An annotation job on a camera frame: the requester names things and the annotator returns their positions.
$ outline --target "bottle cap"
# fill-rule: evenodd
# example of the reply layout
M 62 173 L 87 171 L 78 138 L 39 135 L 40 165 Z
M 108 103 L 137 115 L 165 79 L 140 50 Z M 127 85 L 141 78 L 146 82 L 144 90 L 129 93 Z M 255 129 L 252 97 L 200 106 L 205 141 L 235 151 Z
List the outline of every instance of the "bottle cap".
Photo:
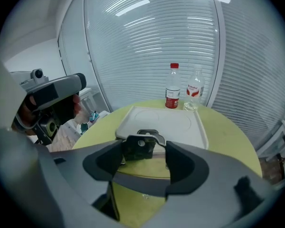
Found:
M 171 63 L 170 67 L 171 68 L 179 68 L 179 64 L 178 63 Z

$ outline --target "plastic tray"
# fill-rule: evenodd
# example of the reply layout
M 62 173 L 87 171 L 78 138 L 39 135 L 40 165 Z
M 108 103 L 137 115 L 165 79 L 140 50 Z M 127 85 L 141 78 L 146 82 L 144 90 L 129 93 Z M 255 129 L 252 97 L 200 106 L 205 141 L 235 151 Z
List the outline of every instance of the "plastic tray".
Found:
M 163 137 L 160 144 L 173 141 L 208 149 L 209 143 L 197 111 L 157 109 L 132 106 L 115 131 L 115 136 L 126 139 L 141 130 L 156 130 Z

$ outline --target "water bottle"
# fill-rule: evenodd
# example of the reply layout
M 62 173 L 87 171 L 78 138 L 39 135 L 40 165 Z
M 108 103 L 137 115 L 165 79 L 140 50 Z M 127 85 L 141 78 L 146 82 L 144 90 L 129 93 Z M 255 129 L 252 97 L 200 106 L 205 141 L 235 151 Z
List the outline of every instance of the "water bottle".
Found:
M 194 72 L 188 80 L 184 110 L 196 111 L 203 94 L 205 79 L 201 65 L 195 65 Z
M 170 73 L 166 83 L 166 107 L 174 109 L 179 104 L 180 91 L 181 91 L 181 77 L 178 72 L 179 64 L 170 64 Z

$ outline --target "person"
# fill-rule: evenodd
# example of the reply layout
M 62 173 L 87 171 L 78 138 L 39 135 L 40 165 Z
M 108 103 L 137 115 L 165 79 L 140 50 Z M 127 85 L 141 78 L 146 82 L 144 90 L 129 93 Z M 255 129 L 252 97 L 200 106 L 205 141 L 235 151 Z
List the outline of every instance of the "person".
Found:
M 33 105 L 36 105 L 36 102 L 33 98 L 33 96 L 31 96 L 30 101 Z M 80 97 L 78 95 L 73 95 L 73 103 L 74 103 L 74 114 L 77 115 L 80 110 L 81 110 L 81 106 L 80 106 Z M 25 103 L 23 102 L 22 105 L 20 106 L 19 110 L 18 110 L 18 114 L 19 117 L 21 118 L 22 122 L 26 125 L 26 126 L 31 126 L 31 124 L 35 121 L 36 116 L 28 109 L 28 107 L 25 105 Z M 12 125 L 12 129 L 14 131 L 17 131 L 16 126 Z M 29 129 L 25 131 L 26 135 L 28 136 L 32 136 L 32 135 L 36 135 L 34 133 L 33 130 Z

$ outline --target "round table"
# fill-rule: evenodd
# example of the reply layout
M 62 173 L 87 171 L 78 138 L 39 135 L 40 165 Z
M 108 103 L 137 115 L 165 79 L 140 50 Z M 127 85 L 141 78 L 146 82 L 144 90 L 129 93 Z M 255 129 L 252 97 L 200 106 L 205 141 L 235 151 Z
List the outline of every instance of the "round table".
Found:
M 83 148 L 115 140 L 115 130 L 132 106 L 165 108 L 164 100 L 137 102 L 120 108 L 103 119 L 100 119 L 76 142 L 73 149 Z M 182 109 L 180 101 L 177 109 Z M 245 134 L 228 118 L 217 111 L 200 106 L 199 116 L 204 125 L 209 141 L 209 150 L 238 159 L 259 176 L 262 170 L 257 154 Z M 169 178 L 164 159 L 132 161 L 119 168 L 120 172 L 153 178 Z M 150 219 L 165 203 L 164 198 L 148 196 L 113 183 L 113 190 L 120 222 L 130 227 L 139 227 Z

